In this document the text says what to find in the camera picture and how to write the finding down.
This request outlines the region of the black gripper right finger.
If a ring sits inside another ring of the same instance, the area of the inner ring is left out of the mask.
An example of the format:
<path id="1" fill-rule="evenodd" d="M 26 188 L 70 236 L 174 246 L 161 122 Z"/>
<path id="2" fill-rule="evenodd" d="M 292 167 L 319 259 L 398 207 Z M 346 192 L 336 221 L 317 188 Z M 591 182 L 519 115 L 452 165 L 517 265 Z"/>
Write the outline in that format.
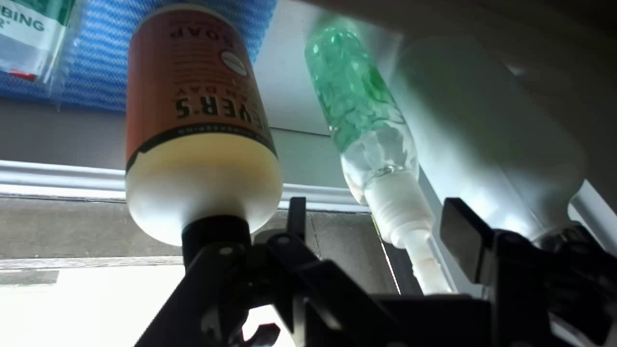
<path id="1" fill-rule="evenodd" d="M 440 236 L 490 290 L 494 347 L 616 347 L 617 257 L 583 223 L 533 242 L 448 198 Z"/>

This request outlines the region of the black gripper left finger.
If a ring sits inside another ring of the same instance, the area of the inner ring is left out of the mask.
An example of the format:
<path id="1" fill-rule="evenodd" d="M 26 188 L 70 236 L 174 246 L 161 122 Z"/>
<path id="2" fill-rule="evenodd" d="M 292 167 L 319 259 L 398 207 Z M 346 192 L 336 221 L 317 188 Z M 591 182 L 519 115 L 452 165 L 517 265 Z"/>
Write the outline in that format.
<path id="1" fill-rule="evenodd" d="M 298 347 L 390 347 L 400 340 L 396 317 L 334 259 L 321 259 L 305 242 L 307 198 L 294 196 L 286 229 L 267 240 L 278 277 L 288 286 L 275 298 L 290 302 Z"/>

